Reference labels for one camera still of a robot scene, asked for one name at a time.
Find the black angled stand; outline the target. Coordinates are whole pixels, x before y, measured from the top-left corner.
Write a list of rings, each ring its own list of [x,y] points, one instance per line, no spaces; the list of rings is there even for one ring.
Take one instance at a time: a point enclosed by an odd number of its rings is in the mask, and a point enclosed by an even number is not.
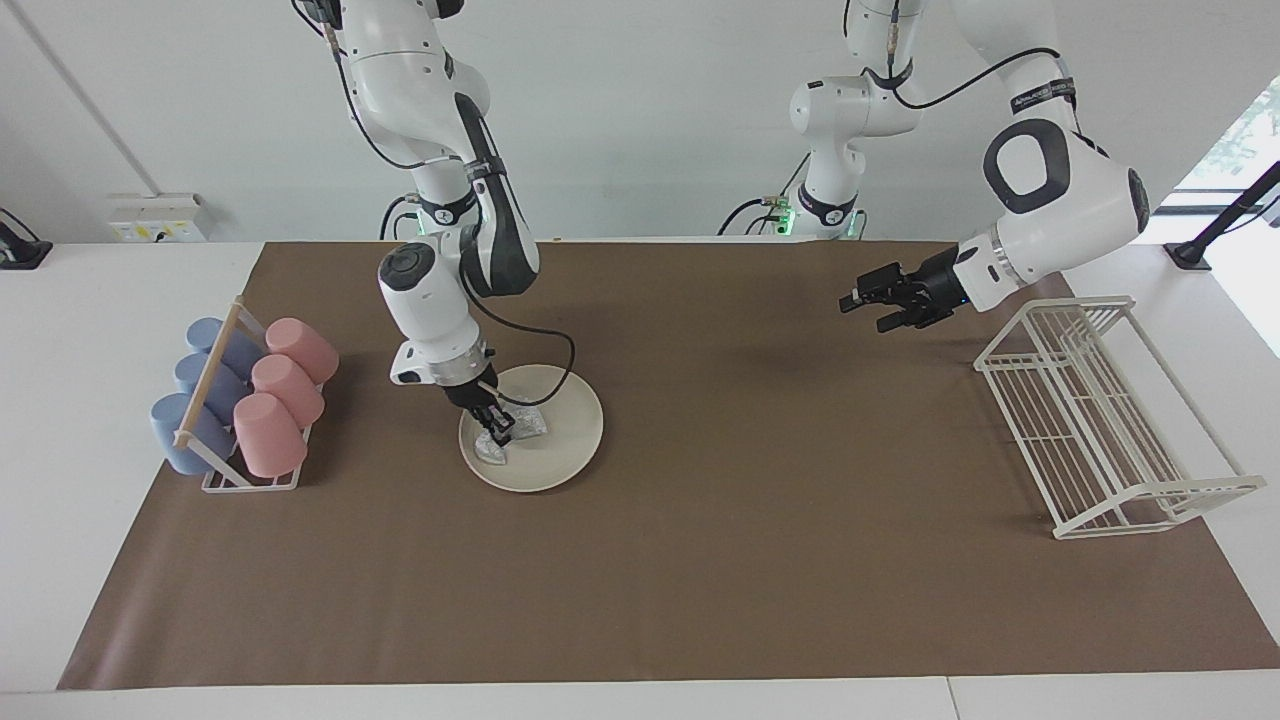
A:
[[[1193,240],[1181,243],[1166,243],[1166,254],[1172,263],[1183,270],[1210,272],[1212,266],[1204,260],[1210,245],[1234,231],[1238,222],[1251,213],[1258,202],[1280,184],[1280,160],[1276,160],[1258,179],[1247,187],[1230,205],[1225,206],[1220,214],[1207,224]]]

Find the white wall outlet box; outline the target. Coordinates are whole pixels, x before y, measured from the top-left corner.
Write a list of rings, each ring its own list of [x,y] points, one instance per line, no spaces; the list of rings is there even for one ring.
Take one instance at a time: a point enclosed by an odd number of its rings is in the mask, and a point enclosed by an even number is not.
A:
[[[123,243],[206,243],[212,220],[197,193],[108,196],[108,225]]]

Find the cream round plate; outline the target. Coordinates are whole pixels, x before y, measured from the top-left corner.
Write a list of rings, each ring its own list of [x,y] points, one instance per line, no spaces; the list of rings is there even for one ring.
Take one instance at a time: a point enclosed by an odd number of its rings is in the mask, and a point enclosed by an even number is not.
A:
[[[458,445],[467,466],[480,479],[515,493],[556,488],[577,475],[595,456],[605,427],[602,401],[579,374],[570,374],[553,398],[538,407],[547,432],[515,439],[503,448],[506,461],[493,464],[477,454],[488,433],[467,413],[458,424]]]

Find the silver mesh sponge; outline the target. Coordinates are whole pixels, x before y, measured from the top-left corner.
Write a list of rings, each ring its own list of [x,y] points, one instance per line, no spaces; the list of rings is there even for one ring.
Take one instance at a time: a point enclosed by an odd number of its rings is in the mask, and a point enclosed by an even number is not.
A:
[[[467,442],[475,456],[489,465],[504,466],[509,461],[509,447],[520,441],[538,438],[548,432],[547,421],[538,407],[516,404],[518,425],[512,441],[506,441],[506,446],[495,446],[480,427],[475,439]]]

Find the brown table mat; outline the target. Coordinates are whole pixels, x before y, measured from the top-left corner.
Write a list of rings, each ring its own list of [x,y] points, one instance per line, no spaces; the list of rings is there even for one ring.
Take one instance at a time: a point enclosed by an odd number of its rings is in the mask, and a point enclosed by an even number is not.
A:
[[[161,468],[60,688],[1280,667],[1207,525],[1059,541],[973,361],[1021,304],[878,334],[931,243],[566,243],[492,307],[564,331],[605,427],[540,495],[397,387],[379,243],[273,243],[250,310],[340,352],[300,487]]]

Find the pink plastic cup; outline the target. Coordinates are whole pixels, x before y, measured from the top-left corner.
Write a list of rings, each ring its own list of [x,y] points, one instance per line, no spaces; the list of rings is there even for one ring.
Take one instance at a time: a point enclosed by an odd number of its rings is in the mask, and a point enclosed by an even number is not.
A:
[[[307,456],[307,445],[284,404],[269,393],[242,398],[233,411],[233,427],[248,471],[276,478],[296,471]]]
[[[300,429],[311,427],[325,410],[320,388],[297,361],[285,355],[270,354],[257,360],[251,382],[256,392],[276,397]]]
[[[265,341],[273,354],[291,357],[316,386],[328,383],[339,369],[340,356],[335,347],[298,318],[285,316],[271,323]]]

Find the white cup holder rack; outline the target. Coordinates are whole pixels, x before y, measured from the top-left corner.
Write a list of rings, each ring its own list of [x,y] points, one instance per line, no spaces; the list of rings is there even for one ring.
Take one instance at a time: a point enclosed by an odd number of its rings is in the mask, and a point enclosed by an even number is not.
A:
[[[302,336],[306,328],[293,318],[262,327],[242,300],[221,319],[189,325],[189,354],[174,370],[178,391],[151,410],[173,471],[198,478],[210,495],[300,484],[330,373],[306,369],[285,348],[288,332]]]

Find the blue plastic cup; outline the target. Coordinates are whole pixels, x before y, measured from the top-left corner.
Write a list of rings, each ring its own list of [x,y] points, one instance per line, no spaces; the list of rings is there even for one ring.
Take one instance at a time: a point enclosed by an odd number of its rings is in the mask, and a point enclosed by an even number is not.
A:
[[[180,392],[195,395],[206,370],[211,372],[211,384],[204,397],[204,406],[224,427],[229,427],[233,424],[236,405],[251,395],[248,386],[230,369],[211,360],[209,354],[189,354],[174,368],[175,384]]]
[[[223,320],[212,316],[201,318],[188,327],[186,341],[193,351],[211,354],[221,329]],[[230,369],[242,382],[248,383],[252,378],[253,366],[265,355],[259,343],[248,333],[237,327],[230,333],[230,338],[220,356],[220,363]]]
[[[191,447],[175,447],[177,432],[182,425],[191,400],[191,395],[175,392],[157,400],[150,410],[152,429],[160,441],[166,460],[183,477],[204,475],[212,470],[212,466]],[[198,411],[195,436],[221,460],[228,460],[234,452],[236,442],[233,436],[205,406]]]

